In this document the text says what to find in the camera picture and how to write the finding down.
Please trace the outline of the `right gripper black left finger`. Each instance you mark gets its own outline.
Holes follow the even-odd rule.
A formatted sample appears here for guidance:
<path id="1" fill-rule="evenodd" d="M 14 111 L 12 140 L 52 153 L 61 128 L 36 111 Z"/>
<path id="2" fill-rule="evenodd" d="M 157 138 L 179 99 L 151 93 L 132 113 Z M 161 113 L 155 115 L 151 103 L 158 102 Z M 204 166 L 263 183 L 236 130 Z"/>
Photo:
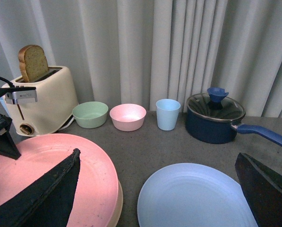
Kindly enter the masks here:
<path id="1" fill-rule="evenodd" d="M 65 227 L 80 173 L 80 150 L 0 205 L 0 227 Z"/>

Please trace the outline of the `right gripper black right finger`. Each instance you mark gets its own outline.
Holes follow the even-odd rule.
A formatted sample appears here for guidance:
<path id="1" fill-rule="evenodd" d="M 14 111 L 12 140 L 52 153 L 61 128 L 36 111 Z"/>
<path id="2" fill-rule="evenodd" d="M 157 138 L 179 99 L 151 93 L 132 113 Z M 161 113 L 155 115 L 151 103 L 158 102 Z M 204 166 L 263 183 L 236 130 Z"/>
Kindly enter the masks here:
<path id="1" fill-rule="evenodd" d="M 246 153 L 235 170 L 243 194 L 259 227 L 282 227 L 282 175 Z"/>

